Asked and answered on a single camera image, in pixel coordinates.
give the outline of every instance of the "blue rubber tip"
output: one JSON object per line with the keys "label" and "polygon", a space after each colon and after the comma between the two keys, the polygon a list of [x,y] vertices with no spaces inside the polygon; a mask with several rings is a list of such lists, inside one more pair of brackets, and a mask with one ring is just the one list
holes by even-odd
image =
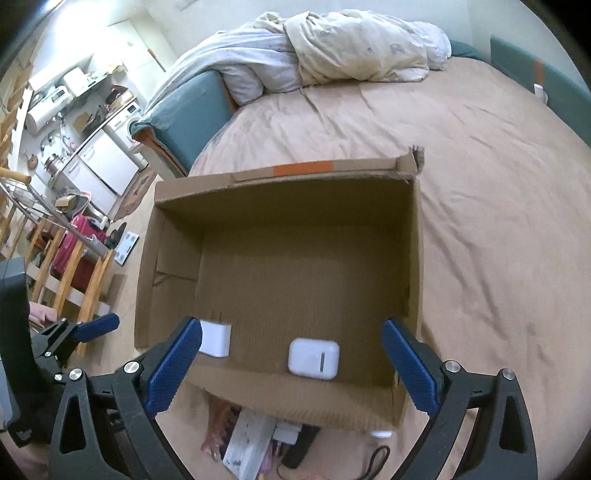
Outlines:
{"label": "blue rubber tip", "polygon": [[192,319],[148,380],[144,410],[149,418],[168,410],[201,347],[202,338],[201,323]]}
{"label": "blue rubber tip", "polygon": [[86,343],[105,335],[119,327],[119,317],[114,313],[108,313],[91,322],[82,323],[74,332],[74,338],[79,342]]}
{"label": "blue rubber tip", "polygon": [[417,410],[430,417],[439,412],[437,384],[414,349],[390,320],[382,328],[382,346]]}

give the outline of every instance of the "red suitcase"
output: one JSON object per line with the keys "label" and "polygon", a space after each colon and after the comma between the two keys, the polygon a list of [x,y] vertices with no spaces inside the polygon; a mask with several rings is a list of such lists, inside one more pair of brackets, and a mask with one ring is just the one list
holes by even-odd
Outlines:
{"label": "red suitcase", "polygon": [[[97,239],[101,242],[104,242],[105,238],[107,237],[104,231],[96,229],[91,224],[88,217],[85,217],[84,215],[77,215],[74,217],[72,220],[72,226],[84,236],[96,235]],[[68,260],[70,259],[72,251],[74,250],[76,241],[76,237],[71,232],[67,232],[65,234],[63,240],[61,241],[60,247],[57,249],[56,257],[53,260],[53,264],[51,266],[51,271],[56,276],[61,277],[64,274]],[[72,287],[82,292],[86,291],[94,269],[95,262],[86,258],[82,258],[80,263],[78,263],[76,272],[74,273]]]}

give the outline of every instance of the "orange strip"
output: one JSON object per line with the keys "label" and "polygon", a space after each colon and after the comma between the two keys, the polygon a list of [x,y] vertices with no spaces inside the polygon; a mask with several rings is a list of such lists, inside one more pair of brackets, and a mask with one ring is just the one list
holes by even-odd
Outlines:
{"label": "orange strip", "polygon": [[544,60],[535,59],[534,60],[534,68],[535,68],[535,82],[538,85],[544,86]]}
{"label": "orange strip", "polygon": [[334,169],[335,163],[332,160],[290,163],[273,167],[273,176],[287,177],[290,175],[309,175],[310,173],[328,173]]}

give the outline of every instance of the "brown rug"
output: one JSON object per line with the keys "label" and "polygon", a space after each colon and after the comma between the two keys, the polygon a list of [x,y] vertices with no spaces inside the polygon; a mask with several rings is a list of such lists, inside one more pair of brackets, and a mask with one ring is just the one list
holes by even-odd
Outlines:
{"label": "brown rug", "polygon": [[119,210],[113,219],[114,222],[132,214],[139,207],[139,204],[142,203],[146,192],[155,178],[156,172],[151,167],[146,167],[144,171],[140,172],[138,178],[135,179],[134,184],[123,199],[123,202],[121,202]]}

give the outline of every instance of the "mattress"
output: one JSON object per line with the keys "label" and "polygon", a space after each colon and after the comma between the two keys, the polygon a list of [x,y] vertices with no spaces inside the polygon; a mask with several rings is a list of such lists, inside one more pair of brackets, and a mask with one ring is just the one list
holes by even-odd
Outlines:
{"label": "mattress", "polygon": [[[555,478],[591,427],[591,149],[532,93],[484,62],[452,58],[421,83],[268,95],[234,115],[191,175],[395,157],[413,144],[426,152],[421,335],[468,371],[517,373],[540,478]],[[441,478],[453,475],[474,417]],[[410,404],[380,478],[426,421]],[[349,478],[373,446],[326,432],[304,467]]]}

